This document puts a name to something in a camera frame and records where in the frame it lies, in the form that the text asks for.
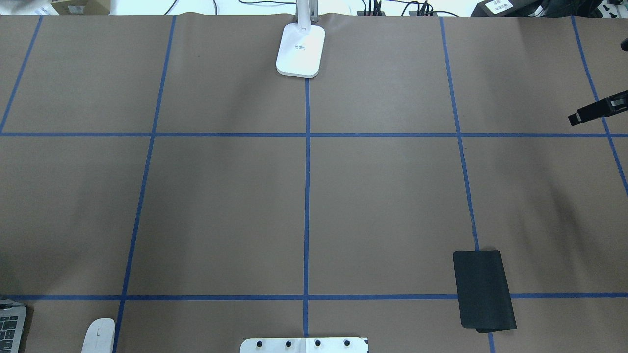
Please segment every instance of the white metal plate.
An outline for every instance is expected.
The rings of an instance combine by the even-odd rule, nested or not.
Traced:
[[[240,353],[368,353],[368,341],[360,337],[247,339]]]

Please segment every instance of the mouse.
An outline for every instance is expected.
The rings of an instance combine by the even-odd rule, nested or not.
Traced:
[[[111,353],[116,324],[111,318],[98,318],[89,325],[81,353]]]

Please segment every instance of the horizontal blue line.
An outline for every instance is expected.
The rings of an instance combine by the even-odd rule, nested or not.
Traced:
[[[159,137],[304,138],[305,133],[156,133]]]
[[[512,293],[511,298],[628,298],[628,293]]]
[[[426,300],[458,299],[456,294],[313,294],[309,300]]]
[[[0,133],[6,137],[150,137],[151,133]],[[156,137],[305,138],[305,133],[155,133]],[[313,138],[454,138],[455,133],[312,133]],[[608,138],[608,134],[461,133],[463,138]],[[628,134],[610,134],[628,138]]]
[[[120,300],[121,295],[7,295],[14,300]],[[511,293],[512,299],[628,298],[624,292]],[[434,300],[458,299],[456,294],[311,294],[311,295],[127,295],[126,300]]]
[[[151,133],[0,133],[7,137],[150,137]]]

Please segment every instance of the cable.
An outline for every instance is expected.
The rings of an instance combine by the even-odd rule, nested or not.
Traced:
[[[419,7],[421,6],[421,4],[419,4],[418,1],[410,1],[409,3],[406,3],[406,7],[403,8],[403,11],[401,12],[401,16],[403,16],[406,13],[406,10],[408,9],[408,6],[412,5],[412,4],[416,4],[416,12],[419,12]]]
[[[459,17],[457,14],[451,13],[449,11],[430,11],[428,13],[425,13],[423,16],[431,16],[433,13],[448,13],[448,14],[452,14],[452,15],[454,15],[456,17]]]
[[[168,9],[168,10],[166,11],[166,13],[165,13],[165,14],[163,14],[164,16],[166,16],[166,15],[170,12],[170,10],[172,10],[172,8],[174,8],[174,7],[175,7],[175,5],[176,5],[176,2],[177,2],[177,1],[179,1],[179,0],[175,0],[175,1],[172,3],[172,5],[170,5],[170,9]]]
[[[245,4],[245,5],[255,5],[255,4],[264,4],[264,3],[278,4],[278,5],[296,5],[296,3],[283,3],[281,1],[267,1],[267,0],[264,0],[264,1],[253,1],[251,3],[245,3],[242,0],[238,0],[238,2],[241,3],[241,4]]]

